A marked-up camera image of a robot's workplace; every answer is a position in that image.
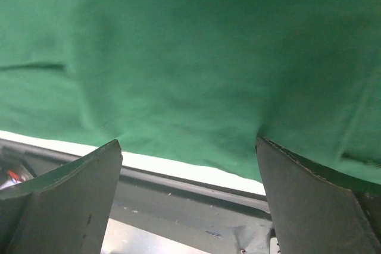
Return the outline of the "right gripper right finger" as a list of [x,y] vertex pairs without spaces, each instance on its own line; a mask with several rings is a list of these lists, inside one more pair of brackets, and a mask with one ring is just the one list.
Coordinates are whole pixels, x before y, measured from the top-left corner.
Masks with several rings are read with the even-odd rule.
[[259,137],[257,161],[281,253],[380,253],[380,185]]

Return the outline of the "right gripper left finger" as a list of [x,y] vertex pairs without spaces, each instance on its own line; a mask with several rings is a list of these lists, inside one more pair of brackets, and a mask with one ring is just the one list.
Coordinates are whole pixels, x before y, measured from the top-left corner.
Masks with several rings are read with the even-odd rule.
[[1,190],[1,253],[100,253],[122,160],[112,140]]

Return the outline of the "dark green t shirt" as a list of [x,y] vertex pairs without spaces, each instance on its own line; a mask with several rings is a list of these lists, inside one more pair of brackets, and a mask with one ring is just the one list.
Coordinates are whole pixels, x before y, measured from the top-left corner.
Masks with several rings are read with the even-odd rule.
[[259,180],[380,182],[380,0],[1,0],[1,129]]

